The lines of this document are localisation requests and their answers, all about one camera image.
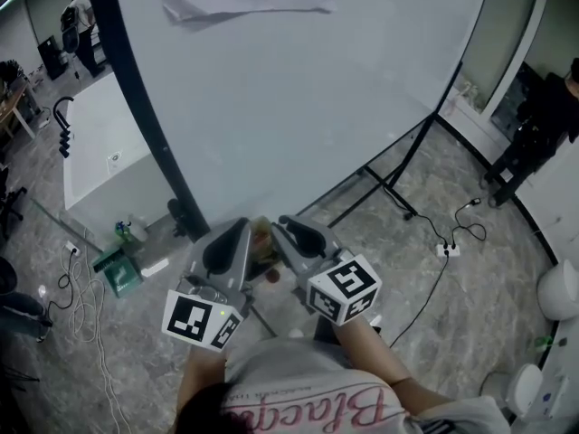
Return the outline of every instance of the wall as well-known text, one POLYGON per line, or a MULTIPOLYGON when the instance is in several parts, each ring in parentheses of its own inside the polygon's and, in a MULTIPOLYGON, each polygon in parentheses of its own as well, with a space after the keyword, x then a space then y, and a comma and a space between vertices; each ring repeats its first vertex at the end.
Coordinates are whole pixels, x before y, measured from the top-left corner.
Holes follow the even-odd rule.
POLYGON ((510 63, 534 1, 485 0, 461 71, 479 86, 485 104, 510 63))
POLYGON ((51 35, 62 47, 61 14, 71 0, 26 0, 28 13, 38 42, 51 35))
POLYGON ((22 1, 0 13, 0 61, 14 59, 28 74, 43 64, 34 32, 22 1))
POLYGON ((579 0, 547 0, 543 19, 526 62, 543 78, 565 76, 579 56, 579 0))

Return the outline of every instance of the power cable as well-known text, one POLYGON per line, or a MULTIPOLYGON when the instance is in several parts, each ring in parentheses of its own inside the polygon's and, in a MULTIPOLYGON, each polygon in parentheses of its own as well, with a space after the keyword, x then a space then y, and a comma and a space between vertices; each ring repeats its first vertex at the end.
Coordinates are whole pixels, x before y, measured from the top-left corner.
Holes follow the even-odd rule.
MULTIPOLYGON (((85 229, 83 238, 86 240, 86 237, 87 237, 87 230, 85 229)), ((89 257, 88 256, 89 256, 89 248, 88 248, 87 244, 85 243, 85 246, 84 246, 84 264, 85 264, 86 269, 87 269, 88 282, 87 282, 87 285, 83 289, 81 289, 81 284, 78 281, 79 276, 77 276, 77 277, 75 277, 74 275, 72 276, 72 278, 76 284, 76 287, 79 290, 79 295, 77 296, 76 304, 75 304, 74 309, 72 310, 71 316, 69 318, 69 327, 71 328, 72 335, 75 339, 81 341, 82 343, 95 342, 97 344, 97 348, 99 350, 100 373, 102 374, 103 381, 105 383, 105 395, 107 396, 107 400, 109 401, 110 415, 112 416, 112 419, 115 421, 117 433, 120 433, 119 422, 117 421, 117 417, 115 416, 115 411, 114 411, 114 404, 113 404, 113 401, 114 401, 115 404, 117 405, 117 411, 120 414, 121 420, 124 422, 125 426, 127 427, 128 432, 130 434, 132 434, 132 430, 130 428, 130 425, 128 424, 128 421, 125 418, 125 414, 120 406, 119 399, 118 399, 117 394, 115 393, 115 390, 113 387, 113 383, 112 383, 113 378, 112 378, 112 375, 110 373, 109 367, 107 366, 105 346, 104 346, 104 343, 102 341, 102 334, 101 334, 101 330, 100 330, 100 315, 102 313, 102 308, 103 308, 104 301, 105 301, 105 285, 100 279, 91 277, 90 267, 89 267, 89 257), (102 295, 100 296, 100 301, 98 301, 97 294, 96 294, 95 289, 94 289, 95 284, 98 284, 101 288, 101 291, 102 291, 102 295), (84 294, 88 290, 90 291, 90 293, 92 295, 92 300, 93 300, 92 304, 84 301, 84 294), (85 317, 86 317, 85 307, 92 308, 94 310, 94 315, 95 315, 93 333, 92 333, 92 337, 90 337, 89 339, 84 339, 84 338, 78 336, 78 333, 81 331, 82 326, 84 325, 84 322, 85 322, 85 317), (82 318, 81 318, 81 324, 79 326, 76 326, 76 313, 78 310, 80 310, 82 312, 82 318)))
MULTIPOLYGON (((385 187, 383 187, 383 188, 384 188, 384 193, 385 193, 386 195, 388 195, 388 197, 394 202, 395 206, 396 206, 398 209, 402 209, 403 211, 407 211, 408 213, 410 213, 410 211, 409 211, 407 208, 405 208, 404 206, 402 206, 401 204, 399 204, 399 203, 396 201, 396 199, 395 199, 390 193, 388 193, 388 190, 387 190, 385 187)), ((446 241, 446 238, 444 238, 440 233, 438 233, 438 231, 436 230, 436 227, 434 226, 434 222, 433 222, 430 218, 428 218, 426 215, 422 215, 421 213, 416 213, 416 214, 414 215, 414 217, 418 217, 418 218, 420 218, 420 219, 425 219, 425 220, 427 220, 427 221, 429 222, 429 224, 431 225, 432 230, 434 231, 434 234, 435 234, 436 236, 438 236, 439 239, 444 242, 444 245, 445 245, 445 246, 448 246, 449 243, 446 241)))
POLYGON ((464 230, 467 231, 468 233, 470 233, 472 235, 473 238, 475 238, 476 240, 483 242, 487 239, 487 229, 484 227, 484 225, 482 225, 481 223, 471 223, 470 225, 463 225, 462 223, 460 223, 459 220, 459 212, 462 211, 463 209, 467 209, 471 206, 476 206, 480 204, 480 198, 474 198, 473 200, 470 200, 468 203, 464 204, 463 206, 461 206, 455 213, 454 213, 454 220, 457 223, 457 226, 454 227, 452 229, 452 248, 455 249, 456 248, 456 243, 454 241, 454 232, 456 230, 464 230), (472 229, 473 228, 478 228, 481 230, 481 234, 478 235, 477 233, 475 233, 472 229))
POLYGON ((72 283, 71 283, 71 262, 72 262, 72 256, 74 255, 75 251, 76 251, 76 249, 71 251, 71 256, 69 257, 69 267, 67 269, 65 269, 63 264, 62 264, 62 251, 61 251, 61 265, 62 265, 62 268, 64 269, 64 274, 61 275, 60 278, 58 278, 57 284, 58 284, 59 289, 66 289, 67 287, 71 287, 71 300, 69 301, 69 303, 66 306, 61 306, 53 300, 51 300, 48 303, 48 308, 46 310, 46 316, 51 322, 52 322, 51 306, 56 306, 60 310, 66 310, 67 308, 70 308, 72 306, 72 302, 74 300, 74 289, 73 289, 72 283))
POLYGON ((69 54, 69 60, 71 60, 71 65, 72 65, 72 68, 74 69, 74 77, 75 77, 76 80, 79 82, 79 88, 80 88, 81 91, 82 91, 81 76, 79 75, 79 71, 76 69, 76 63, 74 62, 74 56, 75 56, 75 55, 69 54))
POLYGON ((436 287, 438 286, 439 281, 442 278, 442 273, 444 273, 444 270, 446 269, 446 266, 449 264, 449 256, 447 254, 446 256, 446 260, 444 261, 444 266, 442 267, 441 273, 438 274, 438 278, 436 278, 436 281, 434 282, 434 285, 432 286, 431 292, 428 295, 428 297, 426 298, 426 302, 424 302, 424 305, 421 307, 421 309, 418 311, 418 314, 416 314, 416 316, 414 317, 413 321, 410 322, 410 324, 396 337, 396 339, 394 339, 394 341, 390 344, 390 348, 394 347, 395 344, 398 342, 398 339, 400 339, 404 333, 406 333, 406 331, 408 331, 416 322, 416 320, 418 320, 418 317, 421 315, 421 313, 423 312, 423 310, 426 308, 426 306, 428 306, 429 301, 431 300, 432 295, 434 294, 434 291, 436 289, 436 287))

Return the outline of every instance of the white t-shirt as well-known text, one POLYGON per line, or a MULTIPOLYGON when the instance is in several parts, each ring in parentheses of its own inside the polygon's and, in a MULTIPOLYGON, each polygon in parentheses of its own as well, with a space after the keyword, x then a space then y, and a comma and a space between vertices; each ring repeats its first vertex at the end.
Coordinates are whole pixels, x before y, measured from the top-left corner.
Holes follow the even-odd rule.
POLYGON ((72 0, 66 8, 76 8, 79 14, 79 21, 76 24, 76 28, 79 33, 83 33, 90 28, 89 23, 89 16, 87 15, 87 11, 92 8, 92 5, 88 0, 72 0))
POLYGON ((365 434, 508 434, 490 397, 454 401, 412 416, 370 373, 347 369, 341 349, 301 339, 270 340, 232 355, 234 382, 224 409, 255 432, 365 434))

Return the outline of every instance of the white robot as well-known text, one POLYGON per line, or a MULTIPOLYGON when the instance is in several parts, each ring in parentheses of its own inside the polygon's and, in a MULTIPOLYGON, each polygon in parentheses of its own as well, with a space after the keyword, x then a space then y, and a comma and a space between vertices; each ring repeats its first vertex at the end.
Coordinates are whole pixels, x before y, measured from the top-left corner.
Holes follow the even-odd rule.
MULTIPOLYGON (((272 224, 271 237, 298 287, 306 291, 307 305, 322 316, 341 326, 374 304, 382 281, 328 227, 285 215, 272 224)), ((216 352, 224 349, 252 303, 251 289, 244 285, 251 243, 249 220, 237 219, 195 244, 185 275, 187 290, 168 292, 164 333, 216 352)))

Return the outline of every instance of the person standing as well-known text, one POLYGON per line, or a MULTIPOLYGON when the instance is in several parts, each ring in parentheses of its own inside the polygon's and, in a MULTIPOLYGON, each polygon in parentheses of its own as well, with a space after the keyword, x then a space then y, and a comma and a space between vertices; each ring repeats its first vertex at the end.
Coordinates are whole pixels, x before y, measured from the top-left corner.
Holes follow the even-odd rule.
POLYGON ((97 77, 104 68, 100 68, 94 60, 94 51, 92 50, 92 41, 90 34, 95 24, 94 12, 89 0, 72 0, 64 11, 68 8, 74 8, 77 12, 77 31, 79 33, 79 46, 75 53, 81 60, 81 63, 87 68, 92 77, 97 77))
POLYGON ((579 136, 579 58, 575 58, 566 79, 553 72, 541 89, 531 90, 517 111, 521 127, 513 143, 483 175, 486 189, 505 169, 513 174, 489 200, 491 206, 508 201, 518 187, 556 153, 566 138, 573 143, 579 136))

